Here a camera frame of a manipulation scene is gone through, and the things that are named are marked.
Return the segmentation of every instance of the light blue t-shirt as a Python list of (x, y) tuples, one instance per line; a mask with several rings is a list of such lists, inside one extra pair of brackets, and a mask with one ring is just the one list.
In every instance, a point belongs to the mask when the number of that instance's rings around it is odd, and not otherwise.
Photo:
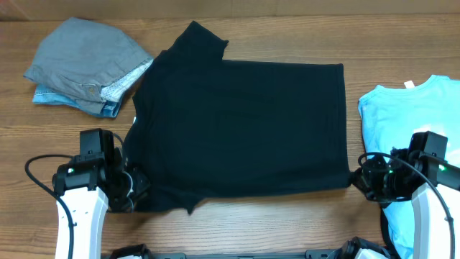
[[(377, 86), (359, 99), (358, 110), (367, 152), (389, 154), (393, 147), (408, 148), (413, 133), (429, 130), (448, 138), (446, 160), (460, 166), (460, 81), (433, 75), (415, 88)], [(400, 257), (412, 258), (411, 201), (391, 203), (383, 211)]]

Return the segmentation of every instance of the folded clothes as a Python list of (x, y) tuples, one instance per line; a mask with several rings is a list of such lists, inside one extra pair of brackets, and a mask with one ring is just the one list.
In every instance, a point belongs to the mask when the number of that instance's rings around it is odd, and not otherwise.
[(70, 18), (40, 43), (24, 77), (39, 84), (35, 104), (64, 104), (116, 117), (125, 91), (152, 62), (121, 30)]
[[(81, 109), (81, 106), (71, 98), (68, 98), (63, 94), (56, 93), (42, 84), (38, 85), (35, 89), (35, 94), (32, 102), (34, 104), (68, 105), (77, 109)], [(120, 110), (120, 104), (121, 102), (107, 101), (102, 107), (100, 113), (89, 114), (96, 117), (115, 118), (118, 115), (118, 111)]]

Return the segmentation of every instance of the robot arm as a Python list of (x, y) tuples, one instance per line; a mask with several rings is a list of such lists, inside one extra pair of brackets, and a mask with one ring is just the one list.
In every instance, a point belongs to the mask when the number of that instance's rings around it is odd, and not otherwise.
[[(412, 200), (415, 215), (414, 259), (454, 258), (454, 229), (459, 230), (460, 168), (444, 160), (447, 138), (433, 132), (415, 133), (408, 149), (393, 150), (392, 155), (375, 155), (351, 178), (351, 182), (370, 201), (388, 204)], [(388, 163), (383, 158), (392, 157)], [(439, 196), (429, 187), (436, 186)], [(455, 258), (460, 258), (456, 251)]]
[[(449, 233), (454, 237), (452, 218), (446, 216), (439, 196), (428, 186), (436, 189), (446, 201), (454, 218), (460, 218), (460, 168), (444, 160), (447, 138), (432, 132), (415, 133), (410, 147), (393, 150), (392, 155), (375, 155), (351, 175), (354, 184), (370, 201), (390, 203), (412, 199), (415, 213), (414, 259), (447, 258), (451, 246), (460, 247), (460, 242), (449, 242)], [(142, 169), (126, 164), (118, 148), (114, 148), (114, 135), (110, 131), (92, 129), (80, 133), (80, 155), (61, 165), (53, 176), (54, 192), (35, 179), (28, 170), (33, 158), (26, 163), (26, 172), (44, 190), (61, 199), (70, 212), (71, 220), (61, 203), (56, 259), (101, 258), (101, 234), (105, 214), (133, 211), (134, 205), (147, 195), (149, 179)], [(384, 156), (393, 158), (389, 162)], [(455, 229), (460, 229), (455, 222)], [(70, 239), (73, 231), (74, 242)], [(70, 246), (73, 253), (68, 257)], [(153, 258), (144, 245), (126, 247), (114, 251), (109, 259)], [(386, 249), (355, 237), (331, 253), (328, 259), (383, 259), (391, 258)]]
[[(73, 220), (73, 258), (101, 258), (104, 217), (126, 212), (145, 196), (150, 183), (139, 168), (125, 167), (112, 132), (93, 129), (80, 133), (80, 155), (61, 165), (52, 178), (54, 192), (65, 202)], [(57, 202), (59, 231), (56, 259), (67, 258), (70, 247), (69, 220)], [(148, 250), (117, 250), (119, 257), (143, 258)]]

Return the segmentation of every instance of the t-shirt sleeve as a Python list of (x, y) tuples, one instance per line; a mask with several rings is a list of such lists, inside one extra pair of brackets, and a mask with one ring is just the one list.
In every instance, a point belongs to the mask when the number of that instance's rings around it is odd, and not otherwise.
[(174, 42), (162, 52), (156, 63), (212, 63), (221, 62), (228, 40), (221, 40), (212, 32), (193, 21)]

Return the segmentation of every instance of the black t-shirt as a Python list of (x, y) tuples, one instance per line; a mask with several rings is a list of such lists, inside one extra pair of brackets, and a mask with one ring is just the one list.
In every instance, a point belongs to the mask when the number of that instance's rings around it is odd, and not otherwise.
[(124, 145), (152, 181), (137, 210), (349, 185), (343, 65), (222, 60), (227, 44), (192, 22), (146, 72)]

